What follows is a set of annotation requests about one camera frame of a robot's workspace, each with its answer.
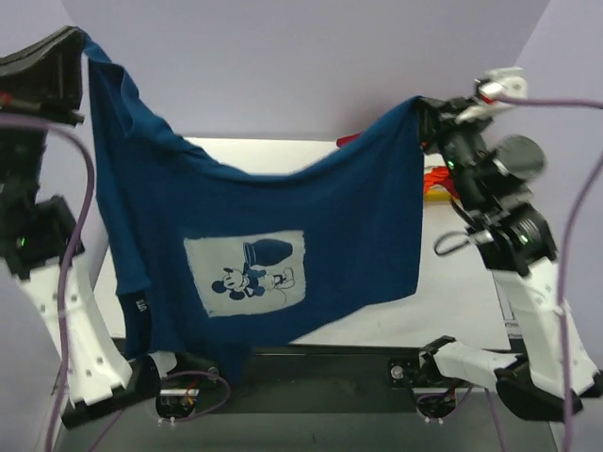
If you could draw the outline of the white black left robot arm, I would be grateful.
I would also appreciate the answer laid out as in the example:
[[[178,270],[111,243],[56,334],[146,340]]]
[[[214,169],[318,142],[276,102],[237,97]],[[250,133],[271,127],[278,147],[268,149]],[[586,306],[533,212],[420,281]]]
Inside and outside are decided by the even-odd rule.
[[[161,380],[184,385],[189,362],[126,360],[95,302],[81,233],[95,185],[89,151],[73,134],[82,122],[84,35],[65,26],[1,60],[1,259],[32,302],[60,356],[51,419],[74,428],[156,397]],[[60,196],[40,200],[49,135],[83,157],[86,188],[74,214]]]

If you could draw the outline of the blue Mickey Mouse t-shirt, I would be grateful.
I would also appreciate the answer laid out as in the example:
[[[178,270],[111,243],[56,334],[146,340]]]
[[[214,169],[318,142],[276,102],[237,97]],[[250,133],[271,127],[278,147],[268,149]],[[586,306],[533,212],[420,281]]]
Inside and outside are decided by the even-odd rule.
[[[424,159],[408,99],[290,175],[252,175],[175,134],[86,39],[96,199],[125,350],[193,353],[232,379],[281,347],[418,284]]]

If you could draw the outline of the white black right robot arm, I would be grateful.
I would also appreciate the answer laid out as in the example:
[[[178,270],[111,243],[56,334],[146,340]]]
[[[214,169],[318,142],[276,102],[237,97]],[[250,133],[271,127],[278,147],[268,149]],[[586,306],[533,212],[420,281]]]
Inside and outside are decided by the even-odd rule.
[[[456,379],[494,391],[523,420],[568,423],[585,398],[601,396],[602,373],[563,305],[557,247],[530,202],[529,184],[544,171],[545,154],[523,136],[488,148],[481,134],[490,119],[463,119],[470,106],[464,98],[419,99],[421,147],[442,156],[466,243],[477,247],[508,301],[525,349],[500,353],[444,336],[419,350],[417,372],[429,384]]]

